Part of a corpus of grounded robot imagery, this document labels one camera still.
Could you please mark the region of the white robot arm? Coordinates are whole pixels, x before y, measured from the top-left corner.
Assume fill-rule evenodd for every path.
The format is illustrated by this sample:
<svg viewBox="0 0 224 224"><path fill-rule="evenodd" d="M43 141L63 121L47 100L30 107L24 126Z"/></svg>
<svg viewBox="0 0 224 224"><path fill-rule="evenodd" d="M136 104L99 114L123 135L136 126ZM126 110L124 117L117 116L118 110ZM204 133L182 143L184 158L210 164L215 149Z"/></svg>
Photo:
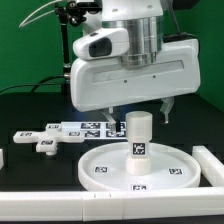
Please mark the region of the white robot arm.
<svg viewBox="0 0 224 224"><path fill-rule="evenodd" d="M101 24L73 43L76 109L101 110L115 132L114 107L160 99L167 114L175 96L197 91L198 41L163 41L163 12L172 0L102 0L101 7Z"/></svg>

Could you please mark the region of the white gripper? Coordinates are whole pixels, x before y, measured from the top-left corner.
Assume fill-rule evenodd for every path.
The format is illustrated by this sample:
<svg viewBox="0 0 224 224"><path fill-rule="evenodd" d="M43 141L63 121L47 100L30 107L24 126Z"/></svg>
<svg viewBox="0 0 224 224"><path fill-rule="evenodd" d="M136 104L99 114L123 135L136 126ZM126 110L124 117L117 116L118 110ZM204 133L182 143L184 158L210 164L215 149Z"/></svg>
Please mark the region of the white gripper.
<svg viewBox="0 0 224 224"><path fill-rule="evenodd" d="M198 41L188 39L165 43L156 62L148 66L125 68L118 57L78 59L71 69L72 103L81 112L102 109L116 134L120 121L113 118L112 107L163 98L160 112L168 124L173 96L193 93L200 86L198 53Z"/></svg>

